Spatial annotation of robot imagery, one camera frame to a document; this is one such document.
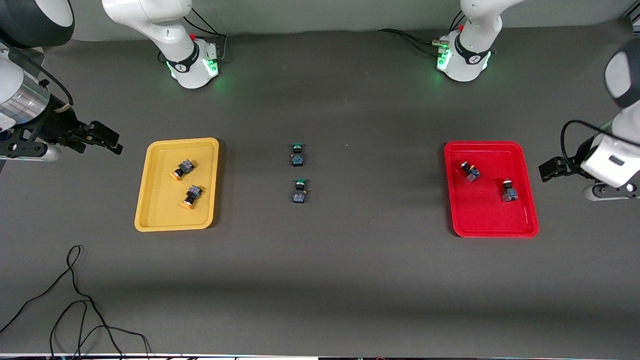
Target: gray table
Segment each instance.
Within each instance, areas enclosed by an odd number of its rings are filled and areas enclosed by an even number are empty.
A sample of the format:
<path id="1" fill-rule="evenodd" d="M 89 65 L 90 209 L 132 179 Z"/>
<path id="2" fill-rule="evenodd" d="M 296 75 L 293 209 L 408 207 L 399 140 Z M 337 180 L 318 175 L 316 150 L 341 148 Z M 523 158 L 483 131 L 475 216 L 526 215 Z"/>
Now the gray table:
<path id="1" fill-rule="evenodd" d="M 221 77 L 193 91 L 151 41 L 53 49 L 45 64 L 80 119 L 116 129 L 125 151 L 5 166 L 1 322 L 83 244 L 81 288 L 156 352 L 637 359 L 639 203 L 588 202 L 587 181 L 537 174 L 565 121 L 615 116 L 603 71 L 630 37 L 628 21 L 507 29 L 486 72 L 461 84 L 391 34 L 239 36 Z M 147 146 L 201 136 L 225 146 L 216 225 L 137 232 Z M 569 146 L 588 136 L 570 130 Z M 452 234 L 441 147 L 462 139 L 522 145 L 537 238 Z M 288 165 L 293 142 L 308 145 L 303 168 Z M 311 179 L 302 206 L 288 200 L 297 177 Z M 66 279 L 0 336 L 0 352 L 46 352 L 72 299 Z M 61 324 L 65 350 L 79 315 Z M 113 352 L 104 335 L 94 345 Z"/>

